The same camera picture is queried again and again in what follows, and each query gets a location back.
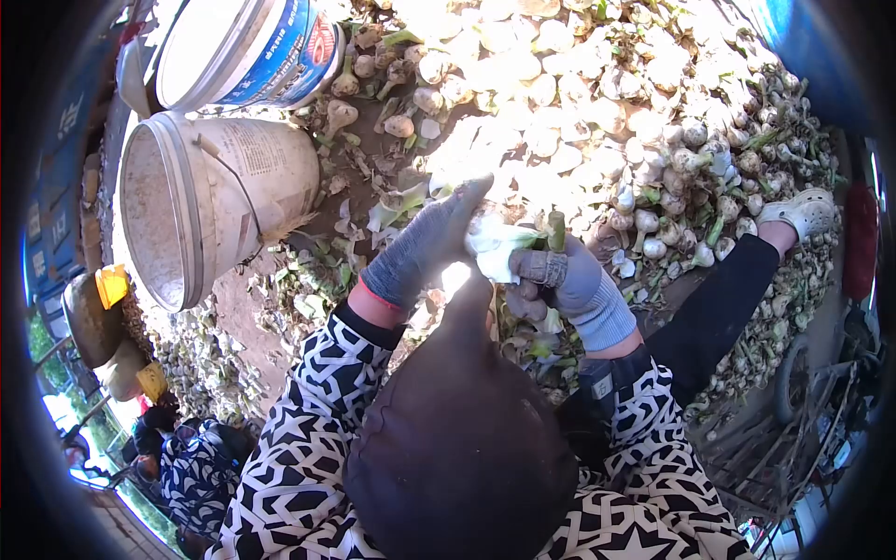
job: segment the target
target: white plastic bucket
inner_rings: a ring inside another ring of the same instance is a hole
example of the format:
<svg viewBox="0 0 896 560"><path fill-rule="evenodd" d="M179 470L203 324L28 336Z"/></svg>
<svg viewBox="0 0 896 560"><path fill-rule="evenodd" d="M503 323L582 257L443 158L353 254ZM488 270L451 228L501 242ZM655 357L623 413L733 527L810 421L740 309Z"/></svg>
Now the white plastic bucket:
<svg viewBox="0 0 896 560"><path fill-rule="evenodd" d="M170 109L210 103L292 109L339 71L345 36L313 0L191 0L159 62Z"/></svg>
<svg viewBox="0 0 896 560"><path fill-rule="evenodd" d="M246 195L199 134L239 174L265 235L304 223L320 178L311 139L286 124L173 112L138 124L121 161L122 226L138 280L172 313L260 248Z"/></svg>

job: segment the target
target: hand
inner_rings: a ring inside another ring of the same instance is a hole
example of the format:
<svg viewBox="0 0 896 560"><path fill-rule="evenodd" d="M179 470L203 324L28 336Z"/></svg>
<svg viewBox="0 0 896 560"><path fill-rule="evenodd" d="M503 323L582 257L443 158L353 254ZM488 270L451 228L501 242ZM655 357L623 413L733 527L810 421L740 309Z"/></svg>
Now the hand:
<svg viewBox="0 0 896 560"><path fill-rule="evenodd" d="M507 305L513 314L540 321L548 305L566 318L597 308L594 296L602 278L600 263L571 235L566 236L564 246L562 254L517 249L510 255L510 270L522 279L519 287L508 289ZM539 284L553 289L538 290Z"/></svg>
<svg viewBox="0 0 896 560"><path fill-rule="evenodd" d="M613 279L575 237L566 236L563 254L518 249L508 265L522 279L519 287L507 290L511 313L539 321L547 306L554 307L573 324L589 353L640 339L634 315ZM539 290L538 284L548 289Z"/></svg>
<svg viewBox="0 0 896 560"><path fill-rule="evenodd" d="M391 310L407 313L427 282L453 260L464 257L463 237L470 218L494 181L490 173L473 178L448 198L424 207L361 271L367 291Z"/></svg>

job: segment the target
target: white crocs shoe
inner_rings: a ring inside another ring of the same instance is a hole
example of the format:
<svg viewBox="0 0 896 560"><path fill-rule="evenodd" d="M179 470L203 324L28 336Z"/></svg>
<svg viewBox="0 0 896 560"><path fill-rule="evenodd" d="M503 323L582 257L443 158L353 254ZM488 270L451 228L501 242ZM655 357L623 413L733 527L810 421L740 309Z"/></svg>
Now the white crocs shoe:
<svg viewBox="0 0 896 560"><path fill-rule="evenodd" d="M766 221L787 222L797 231L799 242L816 233L824 233L834 225L836 216L831 193L822 188L806 189L785 202L770 202L756 218L756 226Z"/></svg>

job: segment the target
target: black hat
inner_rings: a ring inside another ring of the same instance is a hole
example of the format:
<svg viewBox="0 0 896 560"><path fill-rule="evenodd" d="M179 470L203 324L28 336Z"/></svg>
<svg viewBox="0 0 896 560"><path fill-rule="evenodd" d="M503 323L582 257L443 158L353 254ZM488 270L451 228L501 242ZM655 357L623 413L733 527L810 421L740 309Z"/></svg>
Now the black hat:
<svg viewBox="0 0 896 560"><path fill-rule="evenodd" d="M474 271L351 446L346 493L390 560L529 560L573 501L578 464L552 407L488 339L491 293Z"/></svg>

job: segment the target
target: yellow container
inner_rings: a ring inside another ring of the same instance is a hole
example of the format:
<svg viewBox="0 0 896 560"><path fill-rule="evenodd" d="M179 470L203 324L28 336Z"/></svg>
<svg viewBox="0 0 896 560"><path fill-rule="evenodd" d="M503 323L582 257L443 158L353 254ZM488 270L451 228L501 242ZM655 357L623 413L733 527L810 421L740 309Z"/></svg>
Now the yellow container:
<svg viewBox="0 0 896 560"><path fill-rule="evenodd" d="M165 373L162 372L162 364L159 362L152 362L137 372L137 381L143 388L143 394L153 404L168 390L168 381L165 380Z"/></svg>
<svg viewBox="0 0 896 560"><path fill-rule="evenodd" d="M111 309L127 295L127 272L123 264L110 264L97 270L97 291L104 309Z"/></svg>

